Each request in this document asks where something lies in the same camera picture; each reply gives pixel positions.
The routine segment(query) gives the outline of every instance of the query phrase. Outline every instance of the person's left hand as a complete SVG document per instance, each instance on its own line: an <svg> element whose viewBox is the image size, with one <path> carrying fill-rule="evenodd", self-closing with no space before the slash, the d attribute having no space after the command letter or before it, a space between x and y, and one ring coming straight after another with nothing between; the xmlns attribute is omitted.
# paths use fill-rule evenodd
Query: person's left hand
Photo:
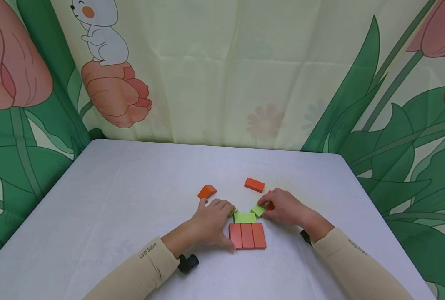
<svg viewBox="0 0 445 300"><path fill-rule="evenodd" d="M217 244L228 250L236 250L234 243L223 233L229 214L236 209L226 200L214 199L208 206L207 199L201 199L193 217L188 221L199 241Z"/></svg>

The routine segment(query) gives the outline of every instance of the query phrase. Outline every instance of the person's right hand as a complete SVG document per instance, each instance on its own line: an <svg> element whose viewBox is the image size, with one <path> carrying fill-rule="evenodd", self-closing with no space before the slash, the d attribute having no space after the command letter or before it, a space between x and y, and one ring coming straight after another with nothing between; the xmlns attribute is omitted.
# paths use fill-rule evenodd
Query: person's right hand
<svg viewBox="0 0 445 300"><path fill-rule="evenodd" d="M334 228L334 225L317 211L302 204L287 190L274 189L262 196L257 204L263 206L267 202L272 202L274 209L266 210L262 215L263 218L298 225L305 229L314 242L325 237Z"/></svg>

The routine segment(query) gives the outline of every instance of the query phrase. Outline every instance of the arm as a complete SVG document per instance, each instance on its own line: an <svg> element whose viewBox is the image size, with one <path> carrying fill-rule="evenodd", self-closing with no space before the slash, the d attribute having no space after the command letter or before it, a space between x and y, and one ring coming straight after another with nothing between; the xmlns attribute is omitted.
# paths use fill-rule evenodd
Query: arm
<svg viewBox="0 0 445 300"><path fill-rule="evenodd" d="M190 220L153 239L103 278L83 300L143 300L176 270L176 258L199 241L234 251L233 242L222 233L234 205L220 199L208 206L206 203L201 199Z"/></svg>
<svg viewBox="0 0 445 300"><path fill-rule="evenodd" d="M337 280L354 300L412 300L408 291L383 266L358 247L339 228L308 208L286 190L274 189L257 204L273 202L271 218L298 225L315 243L314 250L327 262Z"/></svg>

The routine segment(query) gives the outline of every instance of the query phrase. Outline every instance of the hand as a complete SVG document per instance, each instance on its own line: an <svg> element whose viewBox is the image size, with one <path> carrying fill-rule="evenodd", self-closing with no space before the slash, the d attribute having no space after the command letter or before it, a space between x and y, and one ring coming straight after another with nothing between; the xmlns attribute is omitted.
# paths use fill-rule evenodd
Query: hand
<svg viewBox="0 0 445 300"><path fill-rule="evenodd" d="M263 218L298 225L305 229L314 242L325 237L334 228L334 225L317 211L302 204L287 190L274 189L262 196L257 204L263 206L267 202L272 202L274 209L266 210L262 215Z"/></svg>
<svg viewBox="0 0 445 300"><path fill-rule="evenodd" d="M236 250L234 243L223 234L228 216L236 207L221 199L214 199L206 206L207 202L208 200L201 199L197 211L190 220L161 238L175 258L199 241L217 244L231 251Z"/></svg>
<svg viewBox="0 0 445 300"><path fill-rule="evenodd" d="M189 220L192 224L198 241L207 244L217 244L228 250L234 251L234 243L223 234L223 228L228 220L229 214L236 209L234 205L226 200L214 199L208 206L208 200L201 199L199 207Z"/></svg>

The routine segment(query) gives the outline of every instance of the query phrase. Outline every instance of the rectangular block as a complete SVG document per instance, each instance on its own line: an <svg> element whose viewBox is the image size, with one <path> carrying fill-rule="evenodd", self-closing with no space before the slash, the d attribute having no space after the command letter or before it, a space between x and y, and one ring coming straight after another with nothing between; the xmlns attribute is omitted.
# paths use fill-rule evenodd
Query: rectangular block
<svg viewBox="0 0 445 300"><path fill-rule="evenodd" d="M254 237L255 249L266 249L266 237L264 236L264 229L261 223L251 224Z"/></svg>
<svg viewBox="0 0 445 300"><path fill-rule="evenodd" d="M263 192L264 189L264 183L261 181L254 180L252 178L247 178L246 182L244 184L245 187L248 187L249 189L255 190L256 192Z"/></svg>
<svg viewBox="0 0 445 300"><path fill-rule="evenodd" d="M236 250L242 249L241 224L229 224L229 239L235 244Z"/></svg>
<svg viewBox="0 0 445 300"><path fill-rule="evenodd" d="M258 220L255 218L254 212L248 212L248 213L241 213L236 212L234 214L234 223L237 224L243 224L243 223L257 223Z"/></svg>
<svg viewBox="0 0 445 300"><path fill-rule="evenodd" d="M255 205L253 208L251 208L251 211L255 213L257 218L260 218L265 210L265 208L259 205Z"/></svg>
<svg viewBox="0 0 445 300"><path fill-rule="evenodd" d="M214 195L217 192L217 189L215 189L212 185L205 185L201 189L201 192L197 194L199 199L206 198L208 199L210 196Z"/></svg>
<svg viewBox="0 0 445 300"><path fill-rule="evenodd" d="M229 214L229 218L232 217L235 213L238 212L238 208L236 207L236 209L234 209L231 214Z"/></svg>
<svg viewBox="0 0 445 300"><path fill-rule="evenodd" d="M254 249L254 237L251 224L241 224L243 249Z"/></svg>

